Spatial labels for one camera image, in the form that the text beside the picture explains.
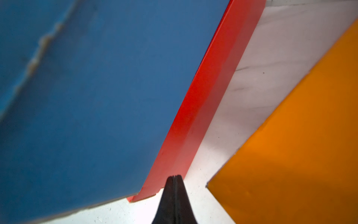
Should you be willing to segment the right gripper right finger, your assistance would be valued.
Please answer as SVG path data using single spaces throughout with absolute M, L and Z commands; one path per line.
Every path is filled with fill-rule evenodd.
M 197 224 L 181 175 L 174 177 L 174 220 L 176 224 Z

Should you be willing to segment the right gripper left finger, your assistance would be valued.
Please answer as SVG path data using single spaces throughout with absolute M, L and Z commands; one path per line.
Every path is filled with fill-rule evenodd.
M 174 176 L 168 177 L 153 224 L 174 224 Z

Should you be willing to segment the orange shoebox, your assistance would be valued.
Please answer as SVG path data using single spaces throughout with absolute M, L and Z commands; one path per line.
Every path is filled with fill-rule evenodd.
M 207 188 L 237 224 L 357 223 L 357 22 Z

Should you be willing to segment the blue shoebox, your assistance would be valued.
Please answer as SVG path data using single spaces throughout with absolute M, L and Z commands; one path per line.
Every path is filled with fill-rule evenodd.
M 81 1 L 1 121 L 1 223 L 138 193 L 228 1 Z

